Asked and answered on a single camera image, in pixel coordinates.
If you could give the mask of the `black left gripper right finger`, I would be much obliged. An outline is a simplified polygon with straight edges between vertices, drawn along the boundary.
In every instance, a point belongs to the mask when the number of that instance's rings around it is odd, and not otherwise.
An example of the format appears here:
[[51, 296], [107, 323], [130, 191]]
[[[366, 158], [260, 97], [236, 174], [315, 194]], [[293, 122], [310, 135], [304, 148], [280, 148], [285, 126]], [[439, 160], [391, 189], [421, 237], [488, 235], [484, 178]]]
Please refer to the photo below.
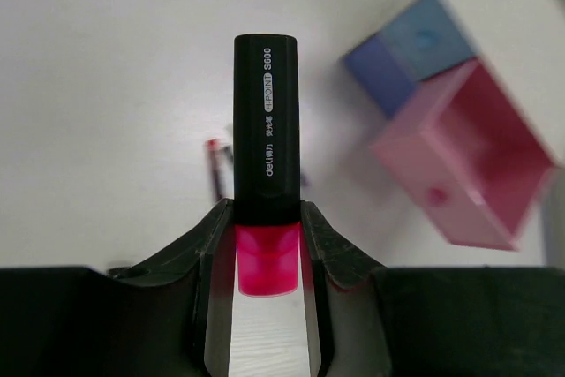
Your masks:
[[301, 206], [313, 376], [561, 376], [558, 268], [387, 268]]

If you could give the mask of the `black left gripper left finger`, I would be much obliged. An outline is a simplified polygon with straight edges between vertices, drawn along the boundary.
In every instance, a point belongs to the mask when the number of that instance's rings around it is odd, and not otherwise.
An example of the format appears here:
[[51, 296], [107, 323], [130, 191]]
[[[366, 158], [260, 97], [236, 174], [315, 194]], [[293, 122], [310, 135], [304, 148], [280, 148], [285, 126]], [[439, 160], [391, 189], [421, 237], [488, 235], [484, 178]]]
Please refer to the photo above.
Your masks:
[[225, 376], [235, 280], [233, 204], [116, 275], [1, 272], [4, 376]]

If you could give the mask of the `pink highlighter marker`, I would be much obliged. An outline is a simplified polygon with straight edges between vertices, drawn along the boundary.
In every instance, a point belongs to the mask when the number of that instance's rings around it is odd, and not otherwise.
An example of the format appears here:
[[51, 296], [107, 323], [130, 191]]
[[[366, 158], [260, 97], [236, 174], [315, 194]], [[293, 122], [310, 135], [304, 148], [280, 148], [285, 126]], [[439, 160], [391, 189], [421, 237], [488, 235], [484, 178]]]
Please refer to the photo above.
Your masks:
[[240, 292], [274, 297], [298, 286], [298, 43], [289, 35], [234, 41], [233, 166]]

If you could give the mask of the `pink drawer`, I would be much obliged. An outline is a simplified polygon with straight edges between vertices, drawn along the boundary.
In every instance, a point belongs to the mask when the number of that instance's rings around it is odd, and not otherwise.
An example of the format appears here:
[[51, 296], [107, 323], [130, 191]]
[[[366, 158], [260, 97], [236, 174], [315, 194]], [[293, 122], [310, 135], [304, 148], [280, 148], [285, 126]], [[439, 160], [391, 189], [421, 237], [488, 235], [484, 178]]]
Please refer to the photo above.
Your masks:
[[373, 151], [449, 243], [505, 251], [557, 170], [476, 58], [422, 82]]

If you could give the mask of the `blue drawer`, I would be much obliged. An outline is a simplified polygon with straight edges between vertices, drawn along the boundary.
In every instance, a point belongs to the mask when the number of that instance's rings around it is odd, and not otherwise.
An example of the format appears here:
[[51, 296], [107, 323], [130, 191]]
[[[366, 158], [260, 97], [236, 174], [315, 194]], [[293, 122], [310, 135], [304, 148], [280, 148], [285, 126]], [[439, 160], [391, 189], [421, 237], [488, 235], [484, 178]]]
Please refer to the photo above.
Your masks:
[[390, 119], [418, 83], [474, 57], [441, 0], [416, 0], [343, 58], [346, 69]]

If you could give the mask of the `white drawer organizer box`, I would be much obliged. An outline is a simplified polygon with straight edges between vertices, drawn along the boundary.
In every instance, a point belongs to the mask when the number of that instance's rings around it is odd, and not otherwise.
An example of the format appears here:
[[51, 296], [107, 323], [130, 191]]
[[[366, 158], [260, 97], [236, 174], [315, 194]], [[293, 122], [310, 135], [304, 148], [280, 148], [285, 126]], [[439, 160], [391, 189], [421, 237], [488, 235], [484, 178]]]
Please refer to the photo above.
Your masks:
[[[378, 17], [372, 34], [415, 1], [394, 0]], [[480, 59], [500, 81], [541, 144], [562, 161], [564, 10], [560, 0], [441, 1], [473, 48], [472, 58]]]

